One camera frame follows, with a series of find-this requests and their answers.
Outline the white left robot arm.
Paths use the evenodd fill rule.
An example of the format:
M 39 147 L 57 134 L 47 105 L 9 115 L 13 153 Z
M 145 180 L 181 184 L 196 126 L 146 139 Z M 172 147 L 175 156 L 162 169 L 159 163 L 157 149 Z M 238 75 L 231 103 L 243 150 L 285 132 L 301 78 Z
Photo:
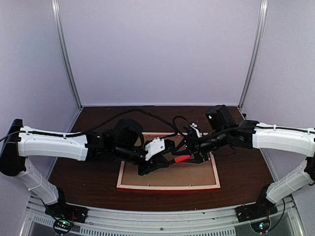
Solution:
M 138 166 L 138 174 L 146 175 L 169 167 L 164 154 L 174 149 L 175 142 L 167 138 L 145 141 L 143 127 L 132 119 L 121 119 L 113 129 L 102 133 L 56 133 L 37 130 L 13 121 L 3 138 L 0 171 L 20 179 L 46 207 L 67 218 L 71 213 L 63 191 L 51 184 L 34 167 L 29 156 L 55 156 L 86 162 L 111 162 L 115 158 Z

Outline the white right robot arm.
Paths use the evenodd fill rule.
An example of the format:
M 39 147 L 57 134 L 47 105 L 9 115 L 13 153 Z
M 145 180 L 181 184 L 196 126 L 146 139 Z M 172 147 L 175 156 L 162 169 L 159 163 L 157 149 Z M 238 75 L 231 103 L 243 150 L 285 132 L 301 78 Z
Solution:
M 191 154 L 199 154 L 192 162 L 204 161 L 203 154 L 224 145 L 245 149 L 276 149 L 305 156 L 305 160 L 280 180 L 262 188 L 252 212 L 264 216 L 277 202 L 315 183 L 315 130 L 269 125 L 256 120 L 236 123 L 225 105 L 216 105 L 205 113 L 212 133 L 201 135 L 195 124 L 188 126 L 184 137 Z

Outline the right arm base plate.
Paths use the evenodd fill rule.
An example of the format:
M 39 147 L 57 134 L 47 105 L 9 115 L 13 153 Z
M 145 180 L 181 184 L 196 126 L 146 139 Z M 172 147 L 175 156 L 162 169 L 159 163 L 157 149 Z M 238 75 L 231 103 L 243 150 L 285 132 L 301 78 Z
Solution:
M 266 218 L 271 214 L 277 213 L 278 210 L 276 206 L 267 206 L 264 204 L 254 203 L 238 206 L 235 208 L 235 212 L 238 222 L 241 223 L 259 218 Z

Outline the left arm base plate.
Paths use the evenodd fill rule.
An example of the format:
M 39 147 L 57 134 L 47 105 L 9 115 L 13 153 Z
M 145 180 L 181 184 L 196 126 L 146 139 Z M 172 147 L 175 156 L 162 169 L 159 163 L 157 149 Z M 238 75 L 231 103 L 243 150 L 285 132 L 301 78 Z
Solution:
M 66 205 L 65 207 L 45 205 L 45 213 L 56 219 L 85 223 L 88 209 L 81 206 Z

